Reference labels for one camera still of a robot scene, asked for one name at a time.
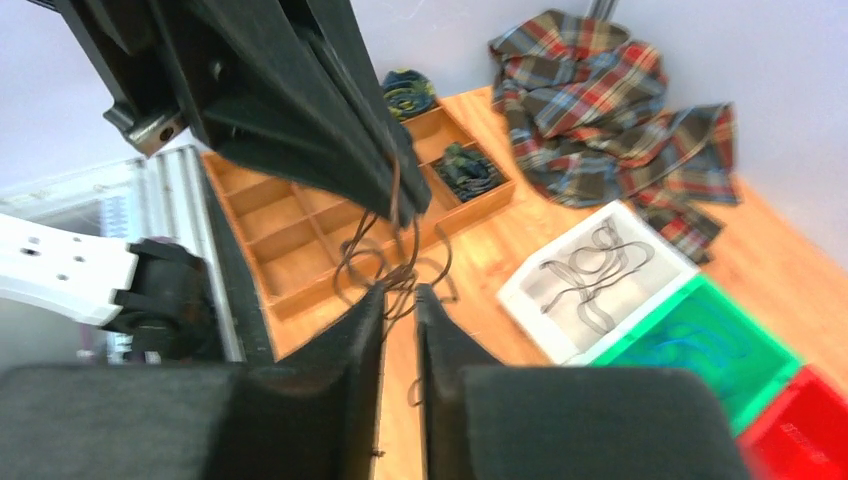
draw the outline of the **wooden tray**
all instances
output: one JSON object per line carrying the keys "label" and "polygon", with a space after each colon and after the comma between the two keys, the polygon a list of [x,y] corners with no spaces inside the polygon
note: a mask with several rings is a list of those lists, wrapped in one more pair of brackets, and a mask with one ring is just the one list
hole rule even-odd
{"label": "wooden tray", "polygon": [[[433,165],[453,142],[477,148],[492,159],[442,106],[404,125],[433,192],[430,208],[420,220],[422,249],[439,241],[436,225],[452,235],[510,202],[515,181],[502,170],[500,186],[465,203],[442,182]],[[335,294],[339,247],[356,231],[363,213],[360,207],[321,190],[238,167],[215,153],[204,154],[203,164],[253,274],[266,321],[269,315],[283,319]],[[379,221],[368,237],[389,259],[397,258],[387,222]],[[406,232],[403,240],[409,251],[411,233]],[[355,265],[373,271],[377,260],[362,256]],[[349,287],[350,280],[342,276],[341,285]]]}

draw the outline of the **black clamp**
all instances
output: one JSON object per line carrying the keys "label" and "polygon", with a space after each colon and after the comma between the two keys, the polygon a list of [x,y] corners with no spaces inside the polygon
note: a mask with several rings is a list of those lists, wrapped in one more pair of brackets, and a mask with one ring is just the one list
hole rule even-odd
{"label": "black clamp", "polygon": [[130,244],[138,263],[129,290],[116,290],[123,307],[103,330],[132,335],[132,354],[162,360],[223,360],[206,262],[175,243]]}

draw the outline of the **brown cord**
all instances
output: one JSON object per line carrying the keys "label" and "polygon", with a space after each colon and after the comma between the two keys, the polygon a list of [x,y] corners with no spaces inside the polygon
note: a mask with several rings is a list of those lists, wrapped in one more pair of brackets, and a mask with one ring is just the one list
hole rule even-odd
{"label": "brown cord", "polygon": [[[353,237],[342,242],[340,246],[341,261],[336,267],[333,275],[333,288],[336,295],[348,305],[353,305],[347,296],[342,292],[340,276],[342,272],[346,272],[350,281],[355,286],[371,288],[375,283],[381,282],[386,293],[396,293],[397,297],[392,302],[391,306],[386,309],[384,318],[388,323],[386,332],[383,336],[383,341],[388,338],[389,332],[398,320],[406,317],[415,310],[415,286],[418,285],[419,273],[416,269],[417,264],[424,264],[433,267],[439,274],[430,282],[430,285],[435,287],[440,282],[444,281],[450,290],[450,296],[441,298],[442,303],[456,302],[459,300],[459,293],[456,285],[451,279],[449,271],[453,263],[453,250],[450,241],[445,232],[436,225],[436,234],[442,240],[442,243],[447,249],[447,260],[444,265],[429,258],[420,258],[421,248],[421,229],[418,224],[418,217],[412,218],[412,251],[407,257],[406,250],[403,246],[403,230],[400,226],[400,218],[398,214],[399,198],[400,198],[400,162],[394,155],[388,155],[387,159],[392,168],[392,190],[391,200],[389,205],[389,223],[392,229],[392,238],[397,250],[398,264],[394,267],[383,253],[380,245],[374,240],[365,238],[365,235],[376,225],[379,217],[376,213],[366,211],[359,220],[359,225],[356,228],[356,233]],[[354,265],[354,260],[357,257],[371,255],[378,260],[378,267],[373,277],[363,274]]]}

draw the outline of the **screw hole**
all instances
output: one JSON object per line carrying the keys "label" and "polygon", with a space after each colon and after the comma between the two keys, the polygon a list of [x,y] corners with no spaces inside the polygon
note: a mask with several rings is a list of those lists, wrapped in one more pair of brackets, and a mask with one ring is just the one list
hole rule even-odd
{"label": "screw hole", "polygon": [[162,140],[163,142],[167,142],[173,136],[174,136],[174,128],[173,127],[167,127],[164,130],[162,130],[162,133],[159,134],[159,140]]}

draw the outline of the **tartan fabric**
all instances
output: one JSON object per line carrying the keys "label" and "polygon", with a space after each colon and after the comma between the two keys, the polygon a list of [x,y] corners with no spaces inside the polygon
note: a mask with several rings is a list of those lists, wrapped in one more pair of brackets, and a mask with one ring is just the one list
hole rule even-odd
{"label": "tartan fabric", "polygon": [[668,79],[653,46],[614,24],[549,10],[489,44],[519,168],[553,201],[630,198],[694,261],[721,225],[691,200],[738,203],[732,105],[663,110]]}

